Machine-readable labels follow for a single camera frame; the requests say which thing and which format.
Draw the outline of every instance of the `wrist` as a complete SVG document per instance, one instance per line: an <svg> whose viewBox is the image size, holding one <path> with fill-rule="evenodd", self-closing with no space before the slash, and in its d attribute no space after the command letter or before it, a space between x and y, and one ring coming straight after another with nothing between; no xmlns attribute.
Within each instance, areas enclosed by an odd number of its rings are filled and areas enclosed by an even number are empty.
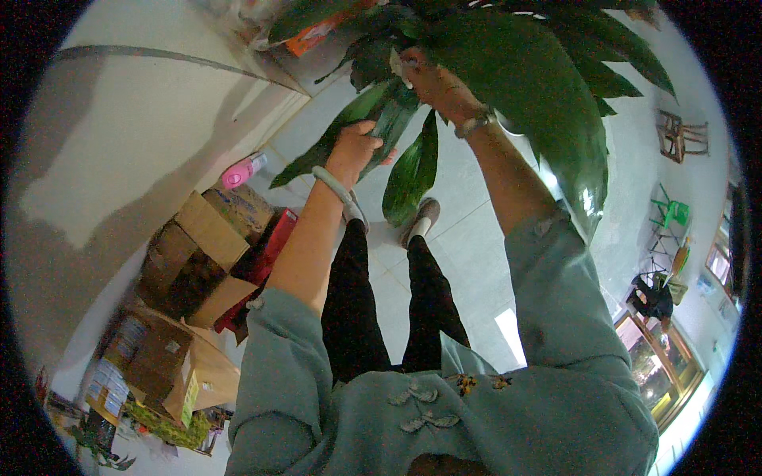
<svg viewBox="0 0 762 476"><path fill-rule="evenodd" d="M462 129L463 124L467 120L475 119L483 114L486 109L487 105L483 103L470 104L468 107L458 111L458 113L450 114L450 117L447 117L447 119L453 123L456 129Z"/></svg>
<svg viewBox="0 0 762 476"><path fill-rule="evenodd" d="M347 191L352 190L352 187L357 183L357 181L360 179L359 173L352 173L348 172L345 169L339 170L336 167L332 167L330 164L327 164L325 166L325 170L331 173L338 182L344 186Z"/></svg>

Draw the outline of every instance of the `embroidery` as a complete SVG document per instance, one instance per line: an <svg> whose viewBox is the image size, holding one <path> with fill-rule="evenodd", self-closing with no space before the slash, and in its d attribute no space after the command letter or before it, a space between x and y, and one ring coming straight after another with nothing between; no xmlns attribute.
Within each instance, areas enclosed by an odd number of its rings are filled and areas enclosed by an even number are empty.
<svg viewBox="0 0 762 476"><path fill-rule="evenodd" d="M495 390L503 390L508 387L511 384L511 380L513 380L511 377L506 377L504 375L490 375L490 378L492 379L492 388Z"/></svg>
<svg viewBox="0 0 762 476"><path fill-rule="evenodd" d="M495 390L503 390L511 384L511 377L506 377L504 375L488 375L488 377L492 380L492 388ZM476 387L476 384L479 383L475 377L465 373L451 375L446 377L445 380L455 381L455 385L457 385L460 390L461 397L465 397L471 393L472 388Z"/></svg>
<svg viewBox="0 0 762 476"><path fill-rule="evenodd" d="M431 403L432 401L437 400L437 397L439 397L439 391L436 388L434 390L426 390L418 387L417 383L412 382L407 390L399 395L389 397L387 401L390 405L398 407L399 405L407 402L410 397L413 397L416 400L422 401L424 403Z"/></svg>
<svg viewBox="0 0 762 476"><path fill-rule="evenodd" d="M478 382L475 378L473 378L470 375L460 375L460 377L455 381L455 385L460 388L460 396L465 397L469 393L471 393L471 387L476 387L476 384Z"/></svg>
<svg viewBox="0 0 762 476"><path fill-rule="evenodd" d="M431 411L427 411L418 418L413 418L407 423L403 423L399 427L406 433L415 433L424 427L426 423L430 423L437 428L450 428L460 421L460 417L457 415L446 415L445 417L435 418Z"/></svg>

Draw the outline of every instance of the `person in black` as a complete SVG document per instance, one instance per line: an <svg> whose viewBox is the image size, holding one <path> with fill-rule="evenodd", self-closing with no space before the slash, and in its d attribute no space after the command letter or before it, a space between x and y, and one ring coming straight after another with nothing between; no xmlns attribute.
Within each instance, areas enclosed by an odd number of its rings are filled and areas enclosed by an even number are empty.
<svg viewBox="0 0 762 476"><path fill-rule="evenodd" d="M637 312L645 318L657 318L661 322L661 328L666 331L671 325L673 302L669 286L661 288L652 288L643 281L640 275L632 280L636 287L629 295L628 301ZM640 291L645 296L645 304L638 297L636 291Z"/></svg>

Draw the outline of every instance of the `potted plant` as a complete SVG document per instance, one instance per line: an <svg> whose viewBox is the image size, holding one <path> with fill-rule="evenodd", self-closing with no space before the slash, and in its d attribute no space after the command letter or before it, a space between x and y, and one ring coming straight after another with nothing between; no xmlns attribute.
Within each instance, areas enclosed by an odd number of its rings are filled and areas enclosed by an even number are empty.
<svg viewBox="0 0 762 476"><path fill-rule="evenodd" d="M299 33L353 2L296 0L273 25L272 43ZM548 2L424 0L387 3L356 11L340 27L359 38L337 67L352 61L360 94L323 136L271 183L287 184L323 165L341 127L376 120L384 139L360 178L391 151L421 103L389 61L410 46L460 77L481 101L524 134L558 179L582 231L592 238L607 195L606 132L601 117L616 112L605 99L642 96L606 62L630 62L651 83L674 96L670 79L648 44L603 9L647 11L648 0ZM383 198L387 220L400 225L434 185L437 125L429 113L423 130L392 169Z"/></svg>
<svg viewBox="0 0 762 476"><path fill-rule="evenodd" d="M78 446L90 450L93 458L98 463L98 466L113 468L117 471L127 471L127 469L133 465L136 458L128 459L130 457L129 455L120 458L119 455L115 455L112 452L103 449L99 443L98 430L92 425L88 425L82 421L80 426L69 426L64 428L64 430L74 437Z"/></svg>

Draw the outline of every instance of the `cardboard box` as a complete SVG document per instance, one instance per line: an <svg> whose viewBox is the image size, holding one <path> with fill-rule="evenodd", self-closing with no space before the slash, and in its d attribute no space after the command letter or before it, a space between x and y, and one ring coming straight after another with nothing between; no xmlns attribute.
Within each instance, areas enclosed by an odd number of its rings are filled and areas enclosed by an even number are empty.
<svg viewBox="0 0 762 476"><path fill-rule="evenodd" d="M129 389L141 405L185 427L195 410L235 401L241 371L212 343L211 331L175 322L144 305L122 312L124 319L104 361L120 371L118 382L124 387L124 398ZM149 331L136 341L133 336L141 333L135 329L141 326ZM164 339L153 338L151 333L179 333L182 342L165 345ZM92 400L97 403L99 398L105 401L95 393Z"/></svg>
<svg viewBox="0 0 762 476"><path fill-rule="evenodd" d="M174 221L226 273L249 249L243 235L197 192L188 197Z"/></svg>
<svg viewBox="0 0 762 476"><path fill-rule="evenodd" d="M104 352L141 395L164 400L174 386L194 333L145 306L122 310L123 321Z"/></svg>
<svg viewBox="0 0 762 476"><path fill-rule="evenodd" d="M210 188L203 198L252 246L273 218L273 207L246 185Z"/></svg>
<svg viewBox="0 0 762 476"><path fill-rule="evenodd" d="M229 275L248 249L243 236L193 192L152 242L137 293L176 321L211 327L257 289Z"/></svg>
<svg viewBox="0 0 762 476"><path fill-rule="evenodd" d="M235 402L241 370L221 351L208 329L190 327L194 341L188 355L189 366L178 373L175 386L163 406L175 420L195 410Z"/></svg>

